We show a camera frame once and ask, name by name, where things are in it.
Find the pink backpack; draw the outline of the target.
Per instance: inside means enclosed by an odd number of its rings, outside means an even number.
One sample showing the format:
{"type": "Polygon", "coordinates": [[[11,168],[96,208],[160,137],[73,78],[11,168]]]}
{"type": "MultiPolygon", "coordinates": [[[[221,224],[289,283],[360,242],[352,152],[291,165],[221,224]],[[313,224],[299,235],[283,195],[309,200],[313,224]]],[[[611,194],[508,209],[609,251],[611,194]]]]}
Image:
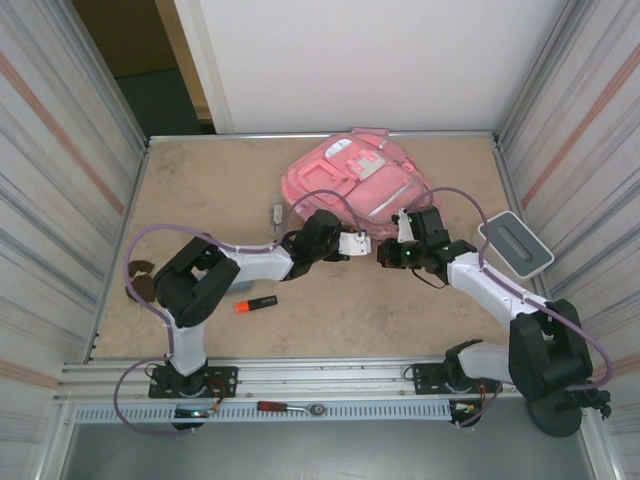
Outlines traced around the pink backpack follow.
{"type": "Polygon", "coordinates": [[[281,188],[301,218],[324,209],[382,241],[397,235],[392,216],[399,209],[430,203],[423,194],[431,185],[387,129],[355,128],[294,162],[281,188]]]}

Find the black orange highlighter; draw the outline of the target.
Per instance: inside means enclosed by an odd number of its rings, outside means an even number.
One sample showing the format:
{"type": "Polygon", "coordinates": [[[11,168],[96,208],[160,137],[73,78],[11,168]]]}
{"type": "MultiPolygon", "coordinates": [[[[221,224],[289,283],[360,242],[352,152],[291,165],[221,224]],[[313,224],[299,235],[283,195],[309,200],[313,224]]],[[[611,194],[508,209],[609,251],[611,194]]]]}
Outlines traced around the black orange highlighter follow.
{"type": "Polygon", "coordinates": [[[251,300],[242,301],[235,304],[235,312],[237,314],[244,314],[251,311],[268,308],[278,304],[278,298],[276,295],[255,298],[251,300]]]}

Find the white grey box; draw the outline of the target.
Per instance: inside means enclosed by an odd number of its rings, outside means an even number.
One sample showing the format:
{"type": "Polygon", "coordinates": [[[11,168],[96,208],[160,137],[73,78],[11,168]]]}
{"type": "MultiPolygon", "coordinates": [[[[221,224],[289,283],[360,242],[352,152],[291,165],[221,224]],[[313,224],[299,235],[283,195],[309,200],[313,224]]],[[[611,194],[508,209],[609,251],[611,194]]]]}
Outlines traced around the white grey box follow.
{"type": "Polygon", "coordinates": [[[555,260],[551,250],[512,211],[503,211],[480,223],[474,245],[480,250],[489,235],[484,259],[513,281],[524,284],[555,260]]]}

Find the thin aluminium table edge bar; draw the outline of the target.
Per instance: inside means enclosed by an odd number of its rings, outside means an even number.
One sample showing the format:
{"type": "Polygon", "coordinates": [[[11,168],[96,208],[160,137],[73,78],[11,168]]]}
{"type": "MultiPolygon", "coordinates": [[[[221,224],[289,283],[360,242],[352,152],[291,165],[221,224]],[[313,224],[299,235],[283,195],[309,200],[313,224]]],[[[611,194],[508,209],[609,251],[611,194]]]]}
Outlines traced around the thin aluminium table edge bar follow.
{"type": "MultiPolygon", "coordinates": [[[[211,134],[211,135],[154,135],[149,144],[207,141],[207,140],[285,140],[285,139],[325,139],[341,132],[319,133],[258,133],[258,134],[211,134]]],[[[482,138],[494,140],[495,134],[485,130],[425,130],[425,131],[391,131],[389,138],[482,138]]]]}

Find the large brown crumpled lump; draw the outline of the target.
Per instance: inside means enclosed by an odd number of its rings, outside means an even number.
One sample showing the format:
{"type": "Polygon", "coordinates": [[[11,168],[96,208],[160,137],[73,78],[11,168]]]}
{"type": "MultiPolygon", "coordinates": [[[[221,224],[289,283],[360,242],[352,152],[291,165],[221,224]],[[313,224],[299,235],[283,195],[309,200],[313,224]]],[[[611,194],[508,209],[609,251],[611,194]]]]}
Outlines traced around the large brown crumpled lump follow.
{"type": "Polygon", "coordinates": [[[156,292],[153,285],[152,277],[144,273],[142,275],[133,277],[129,279],[129,283],[136,293],[134,296],[128,287],[125,287],[125,293],[127,297],[135,302],[137,302],[137,298],[140,297],[147,303],[153,303],[156,301],[156,292]]]}

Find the circuit board with green light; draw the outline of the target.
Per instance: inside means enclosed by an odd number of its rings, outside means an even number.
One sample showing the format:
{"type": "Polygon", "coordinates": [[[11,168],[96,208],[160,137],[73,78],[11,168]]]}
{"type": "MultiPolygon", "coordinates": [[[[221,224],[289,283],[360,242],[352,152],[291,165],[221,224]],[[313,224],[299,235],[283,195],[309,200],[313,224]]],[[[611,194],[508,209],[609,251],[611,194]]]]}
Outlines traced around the circuit board with green light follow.
{"type": "Polygon", "coordinates": [[[207,399],[200,403],[179,403],[174,410],[175,418],[208,419],[219,409],[220,401],[207,399]]]}

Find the black clamp stand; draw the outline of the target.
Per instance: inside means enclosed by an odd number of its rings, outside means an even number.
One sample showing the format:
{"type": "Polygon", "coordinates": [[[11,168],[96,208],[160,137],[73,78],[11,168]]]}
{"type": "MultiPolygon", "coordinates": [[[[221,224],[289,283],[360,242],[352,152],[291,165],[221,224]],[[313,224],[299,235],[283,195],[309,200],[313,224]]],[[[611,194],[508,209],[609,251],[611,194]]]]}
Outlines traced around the black clamp stand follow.
{"type": "Polygon", "coordinates": [[[544,434],[567,438],[577,433],[582,424],[583,411],[594,409],[602,419],[612,412],[608,390],[564,390],[537,401],[526,401],[526,411],[533,424],[544,434]]]}

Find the aluminium rail with arm bases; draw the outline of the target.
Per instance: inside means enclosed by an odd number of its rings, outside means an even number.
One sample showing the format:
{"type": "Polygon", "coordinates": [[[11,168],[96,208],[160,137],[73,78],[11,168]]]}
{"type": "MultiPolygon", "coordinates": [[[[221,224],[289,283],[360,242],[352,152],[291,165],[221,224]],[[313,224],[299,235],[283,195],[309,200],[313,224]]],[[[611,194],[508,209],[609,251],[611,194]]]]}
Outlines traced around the aluminium rail with arm bases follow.
{"type": "MultiPolygon", "coordinates": [[[[211,366],[236,367],[234,399],[292,401],[394,400],[413,397],[407,367],[440,364],[442,356],[414,357],[210,357],[211,366]]],[[[57,403],[107,403],[133,358],[104,358],[66,365],[54,393],[57,403]]]]}

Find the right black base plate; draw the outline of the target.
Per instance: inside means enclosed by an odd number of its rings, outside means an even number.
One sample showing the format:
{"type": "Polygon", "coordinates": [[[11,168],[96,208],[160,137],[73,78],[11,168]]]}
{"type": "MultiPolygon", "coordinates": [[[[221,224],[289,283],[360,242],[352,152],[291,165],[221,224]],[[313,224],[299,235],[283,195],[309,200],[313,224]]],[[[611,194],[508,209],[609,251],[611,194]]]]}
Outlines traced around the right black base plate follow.
{"type": "Polygon", "coordinates": [[[495,393],[499,386],[495,380],[472,379],[446,361],[415,363],[403,375],[413,383],[417,395],[495,393]]]}

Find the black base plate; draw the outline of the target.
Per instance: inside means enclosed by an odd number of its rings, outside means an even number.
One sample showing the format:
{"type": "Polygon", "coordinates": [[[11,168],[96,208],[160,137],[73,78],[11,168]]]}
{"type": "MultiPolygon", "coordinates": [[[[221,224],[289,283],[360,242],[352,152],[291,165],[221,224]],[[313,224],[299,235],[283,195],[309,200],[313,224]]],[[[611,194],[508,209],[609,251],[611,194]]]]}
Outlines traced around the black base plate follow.
{"type": "Polygon", "coordinates": [[[499,386],[495,380],[472,379],[446,361],[415,363],[403,375],[413,383],[417,395],[495,393],[499,386]]]}
{"type": "Polygon", "coordinates": [[[234,398],[238,385],[237,367],[203,366],[183,376],[171,364],[154,366],[148,376],[148,397],[152,399],[234,398]]]}

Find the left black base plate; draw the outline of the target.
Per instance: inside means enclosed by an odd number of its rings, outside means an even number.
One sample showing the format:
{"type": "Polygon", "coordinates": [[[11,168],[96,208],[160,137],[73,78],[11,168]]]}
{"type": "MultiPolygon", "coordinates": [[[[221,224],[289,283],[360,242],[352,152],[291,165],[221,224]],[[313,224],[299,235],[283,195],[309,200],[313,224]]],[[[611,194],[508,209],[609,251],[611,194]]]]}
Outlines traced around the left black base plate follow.
{"type": "Polygon", "coordinates": [[[148,397],[152,399],[234,398],[238,385],[237,367],[203,366],[183,376],[171,364],[154,366],[148,376],[148,397]]]}

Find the red-handled ratchet wrench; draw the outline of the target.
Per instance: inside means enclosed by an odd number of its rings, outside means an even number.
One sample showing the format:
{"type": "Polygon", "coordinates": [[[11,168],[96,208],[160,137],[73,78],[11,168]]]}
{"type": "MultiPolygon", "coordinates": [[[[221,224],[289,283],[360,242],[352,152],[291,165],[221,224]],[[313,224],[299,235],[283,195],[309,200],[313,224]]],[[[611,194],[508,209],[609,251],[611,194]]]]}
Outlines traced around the red-handled ratchet wrench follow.
{"type": "Polygon", "coordinates": [[[260,412],[269,413],[302,413],[305,415],[320,417],[326,413],[326,407],[323,404],[310,404],[306,406],[292,405],[290,403],[273,402],[273,401],[259,401],[257,403],[257,410],[260,412]]]}

